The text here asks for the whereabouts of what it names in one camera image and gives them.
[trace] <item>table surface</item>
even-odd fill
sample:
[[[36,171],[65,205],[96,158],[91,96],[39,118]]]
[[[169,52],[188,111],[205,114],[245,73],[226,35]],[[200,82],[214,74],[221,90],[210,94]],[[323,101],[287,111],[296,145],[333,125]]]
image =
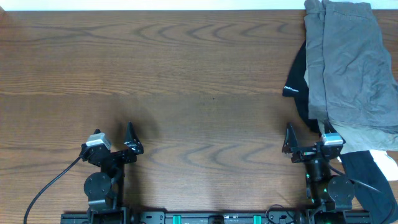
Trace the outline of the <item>table surface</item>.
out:
[[[398,78],[398,11],[375,11]],[[282,89],[303,11],[6,12],[0,18],[0,219],[22,223],[37,192],[96,128],[145,153],[126,166],[137,210],[266,210],[305,203],[304,166],[281,153],[285,124],[310,134]],[[391,153],[398,159],[398,154]],[[338,162],[333,165],[340,168]],[[29,223],[88,208],[80,161]],[[398,183],[391,182],[395,195]],[[359,208],[357,201],[354,207]]]

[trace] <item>brown wooden surface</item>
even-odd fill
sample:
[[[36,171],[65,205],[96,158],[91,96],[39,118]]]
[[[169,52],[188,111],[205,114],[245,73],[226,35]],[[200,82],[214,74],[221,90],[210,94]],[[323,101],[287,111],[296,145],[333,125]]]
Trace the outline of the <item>brown wooden surface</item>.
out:
[[[398,11],[377,11],[398,74]],[[280,150],[281,96],[304,40],[303,11],[8,12],[0,22],[0,222],[22,223],[36,193],[100,128],[123,148],[126,202],[167,210],[265,210],[305,202],[304,167]],[[29,223],[85,211],[79,162],[39,198]],[[391,183],[398,194],[398,183]]]

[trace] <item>white background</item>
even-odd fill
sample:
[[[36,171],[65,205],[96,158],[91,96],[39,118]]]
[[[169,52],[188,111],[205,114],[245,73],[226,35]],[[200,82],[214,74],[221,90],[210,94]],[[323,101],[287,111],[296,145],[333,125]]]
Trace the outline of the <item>white background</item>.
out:
[[[367,2],[373,9],[398,9],[398,0]],[[304,0],[0,0],[0,6],[6,11],[304,9]]]

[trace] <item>cable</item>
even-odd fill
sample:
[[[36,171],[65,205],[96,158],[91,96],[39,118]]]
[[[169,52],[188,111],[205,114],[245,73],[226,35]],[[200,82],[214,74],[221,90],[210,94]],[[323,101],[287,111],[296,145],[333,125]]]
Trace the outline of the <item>cable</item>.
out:
[[[332,167],[329,163],[328,163],[328,166],[329,166],[329,168],[330,168],[331,170],[333,170],[333,171],[336,172],[337,174],[346,176],[344,173],[342,173],[342,172],[340,172],[339,170],[337,170],[336,168]],[[388,199],[390,200],[390,202],[391,202],[391,210],[390,210],[388,216],[383,220],[383,222],[381,222],[382,224],[388,224],[390,218],[393,216],[394,211],[396,210],[396,203],[395,203],[395,201],[394,201],[393,199],[391,199],[390,197],[388,197],[385,193],[381,192],[380,190],[378,190],[378,189],[376,189],[376,188],[374,188],[374,187],[372,187],[372,186],[370,186],[370,185],[368,185],[368,184],[365,184],[364,182],[362,182],[362,181],[360,181],[360,180],[355,180],[355,179],[350,179],[350,178],[349,178],[349,180],[352,181],[352,182],[354,182],[355,184],[362,185],[363,187],[367,187],[367,188],[369,188],[369,189],[371,189],[371,190],[373,190],[373,191],[375,191],[375,192],[377,192],[377,193],[379,193],[379,194],[381,194],[381,195],[384,195],[386,198],[388,198]]]
[[[25,212],[25,217],[24,217],[24,224],[27,223],[27,216],[29,215],[30,210],[33,207],[33,204],[36,202],[36,200],[40,197],[40,195],[42,195],[42,193],[44,193],[45,190],[48,189],[48,187],[50,187],[52,184],[54,184],[55,181],[57,181],[60,177],[62,177],[66,172],[68,172],[70,170],[70,168],[72,168],[79,160],[81,159],[81,157],[79,156],[75,161],[72,162],[72,164],[70,164],[64,171],[62,171],[62,173],[60,173],[58,176],[56,176],[56,178],[54,178],[53,180],[50,181],[50,183],[48,183],[37,195],[35,198],[33,198],[32,202],[30,203],[30,205],[27,207],[27,210]]]
[[[275,207],[275,206],[279,206],[279,207],[281,207],[281,208],[285,208],[285,207],[283,207],[283,206],[281,206],[281,205],[279,205],[279,204],[273,204],[273,205],[271,205],[268,209],[267,209],[267,211],[266,211],[266,218],[268,218],[267,217],[267,214],[268,214],[268,210],[270,209],[270,208],[272,208],[272,207]],[[293,216],[288,212],[288,211],[285,211],[286,212],[286,214],[293,220],[293,222],[294,222],[294,218],[293,218]]]

